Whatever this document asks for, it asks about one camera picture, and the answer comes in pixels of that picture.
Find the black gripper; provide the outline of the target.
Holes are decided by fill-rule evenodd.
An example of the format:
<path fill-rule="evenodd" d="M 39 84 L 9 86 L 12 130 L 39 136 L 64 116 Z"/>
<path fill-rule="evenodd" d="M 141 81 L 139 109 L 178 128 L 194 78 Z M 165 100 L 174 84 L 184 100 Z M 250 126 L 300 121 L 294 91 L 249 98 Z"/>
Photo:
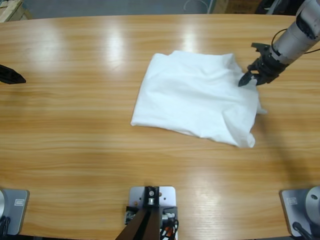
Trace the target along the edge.
<path fill-rule="evenodd" d="M 239 80 L 239 87 L 246 86 L 252 79 L 256 79 L 257 86 L 269 84 L 288 66 L 275 60 L 268 49 L 259 53 L 260 57 L 248 66 L 248 71 Z"/>

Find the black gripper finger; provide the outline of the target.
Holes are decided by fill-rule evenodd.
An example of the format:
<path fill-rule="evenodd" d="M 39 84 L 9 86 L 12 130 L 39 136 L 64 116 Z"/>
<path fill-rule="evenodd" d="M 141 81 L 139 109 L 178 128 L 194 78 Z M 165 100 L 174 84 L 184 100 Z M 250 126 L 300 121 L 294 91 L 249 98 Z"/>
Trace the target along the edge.
<path fill-rule="evenodd" d="M 14 69 L 0 65 L 0 81 L 5 84 L 23 84 L 26 79 Z"/>

